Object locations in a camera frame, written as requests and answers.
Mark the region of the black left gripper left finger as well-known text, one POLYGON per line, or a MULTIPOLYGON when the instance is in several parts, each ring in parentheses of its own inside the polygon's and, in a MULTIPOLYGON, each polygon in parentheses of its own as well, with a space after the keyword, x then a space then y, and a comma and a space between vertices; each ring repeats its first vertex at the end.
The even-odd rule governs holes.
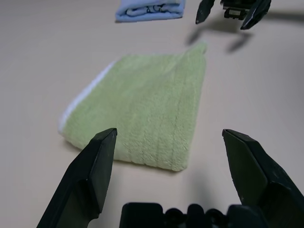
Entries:
POLYGON ((114 160, 117 129, 97 133, 70 163, 39 228, 86 228, 102 213, 114 160))

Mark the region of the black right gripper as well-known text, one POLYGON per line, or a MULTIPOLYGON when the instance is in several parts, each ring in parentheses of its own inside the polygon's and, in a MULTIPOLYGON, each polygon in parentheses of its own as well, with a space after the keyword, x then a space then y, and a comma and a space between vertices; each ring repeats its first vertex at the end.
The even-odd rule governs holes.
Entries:
MULTIPOLYGON (((202 0, 199 4, 195 24, 204 22, 214 5, 214 0, 202 0)), ((241 30, 255 26, 269 11, 271 0, 221 0, 224 18, 244 19, 241 30)))

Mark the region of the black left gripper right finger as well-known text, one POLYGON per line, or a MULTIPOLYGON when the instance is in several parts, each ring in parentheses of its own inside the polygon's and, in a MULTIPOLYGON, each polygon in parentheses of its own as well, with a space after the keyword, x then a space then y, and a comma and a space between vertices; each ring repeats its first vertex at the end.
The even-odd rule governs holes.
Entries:
POLYGON ((257 206, 270 228, 302 228, 304 196, 285 170, 248 135, 224 129, 222 136, 242 205, 257 206))

